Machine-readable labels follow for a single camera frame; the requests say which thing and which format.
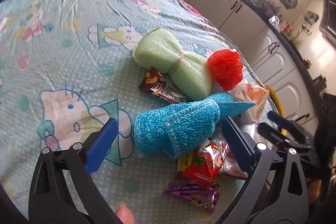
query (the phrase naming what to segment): yellow label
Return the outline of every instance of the yellow label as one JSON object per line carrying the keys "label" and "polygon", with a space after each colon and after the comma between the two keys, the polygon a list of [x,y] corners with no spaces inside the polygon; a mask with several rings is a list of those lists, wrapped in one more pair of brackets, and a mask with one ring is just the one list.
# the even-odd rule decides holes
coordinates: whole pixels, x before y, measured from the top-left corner
{"label": "yellow label", "polygon": [[191,161],[193,159],[194,151],[185,154],[184,156],[179,157],[177,162],[177,169],[178,171],[184,171],[187,167],[191,165]]}

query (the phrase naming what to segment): red plastic bag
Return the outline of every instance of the red plastic bag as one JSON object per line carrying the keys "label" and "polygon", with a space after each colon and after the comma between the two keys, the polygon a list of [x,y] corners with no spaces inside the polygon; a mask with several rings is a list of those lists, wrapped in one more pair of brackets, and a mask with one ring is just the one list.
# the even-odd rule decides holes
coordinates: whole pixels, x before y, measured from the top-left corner
{"label": "red plastic bag", "polygon": [[202,186],[210,187],[223,166],[228,145],[220,136],[206,140],[200,147],[197,160],[187,167],[182,175]]}
{"label": "red plastic bag", "polygon": [[243,79],[243,63],[236,50],[220,50],[208,58],[212,76],[225,91],[234,89]]}

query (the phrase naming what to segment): blue gripper pad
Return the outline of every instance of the blue gripper pad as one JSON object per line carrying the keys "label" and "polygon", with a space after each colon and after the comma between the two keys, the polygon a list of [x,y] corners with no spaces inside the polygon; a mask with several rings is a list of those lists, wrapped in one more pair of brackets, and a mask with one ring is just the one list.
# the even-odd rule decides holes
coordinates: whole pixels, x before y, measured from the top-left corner
{"label": "blue gripper pad", "polygon": [[118,135],[118,130],[118,122],[113,118],[110,118],[100,130],[99,137],[86,153],[86,164],[84,168],[88,176],[90,176],[92,172],[98,171],[113,141]]}
{"label": "blue gripper pad", "polygon": [[231,117],[222,120],[222,134],[229,144],[240,169],[249,176],[254,171],[254,147],[240,131]]}

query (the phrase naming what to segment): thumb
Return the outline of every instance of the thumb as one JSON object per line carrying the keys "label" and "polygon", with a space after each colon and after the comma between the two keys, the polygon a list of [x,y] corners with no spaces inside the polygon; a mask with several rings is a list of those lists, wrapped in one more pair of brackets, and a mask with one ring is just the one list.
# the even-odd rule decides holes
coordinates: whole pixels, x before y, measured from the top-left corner
{"label": "thumb", "polygon": [[125,203],[122,201],[118,206],[115,214],[124,224],[135,224],[135,220],[131,211],[126,207]]}

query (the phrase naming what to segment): hello kitty tablecloth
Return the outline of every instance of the hello kitty tablecloth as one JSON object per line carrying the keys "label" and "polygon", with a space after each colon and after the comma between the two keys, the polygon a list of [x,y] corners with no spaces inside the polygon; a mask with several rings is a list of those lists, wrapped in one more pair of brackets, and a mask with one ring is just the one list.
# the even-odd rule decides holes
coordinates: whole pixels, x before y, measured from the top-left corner
{"label": "hello kitty tablecloth", "polygon": [[[28,215],[31,178],[41,148],[67,149],[109,119],[119,134],[92,177],[115,209],[124,201],[136,223],[214,223],[241,186],[220,179],[216,213],[163,194],[176,160],[135,150],[137,114],[167,102],[138,89],[146,70],[132,50],[165,28],[184,50],[209,57],[236,48],[182,0],[7,0],[0,3],[0,182]],[[245,63],[244,78],[256,82]],[[267,102],[261,121],[272,109]],[[67,175],[77,207],[84,211]]]}

